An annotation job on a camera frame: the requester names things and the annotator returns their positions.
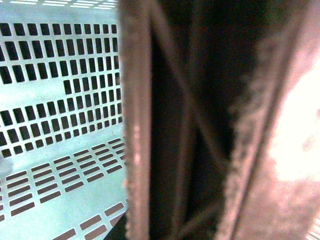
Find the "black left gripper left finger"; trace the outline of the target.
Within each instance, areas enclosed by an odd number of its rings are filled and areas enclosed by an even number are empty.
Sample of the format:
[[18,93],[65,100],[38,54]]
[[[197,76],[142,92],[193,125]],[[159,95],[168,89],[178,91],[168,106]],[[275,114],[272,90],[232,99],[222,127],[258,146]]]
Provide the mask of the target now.
[[123,0],[126,237],[231,240],[233,0]]

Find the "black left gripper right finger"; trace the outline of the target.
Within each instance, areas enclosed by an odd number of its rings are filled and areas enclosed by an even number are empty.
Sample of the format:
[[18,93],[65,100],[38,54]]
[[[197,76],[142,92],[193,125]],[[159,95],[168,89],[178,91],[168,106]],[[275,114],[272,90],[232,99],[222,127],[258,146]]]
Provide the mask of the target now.
[[272,3],[237,120],[217,240],[304,240],[320,212],[320,3]]

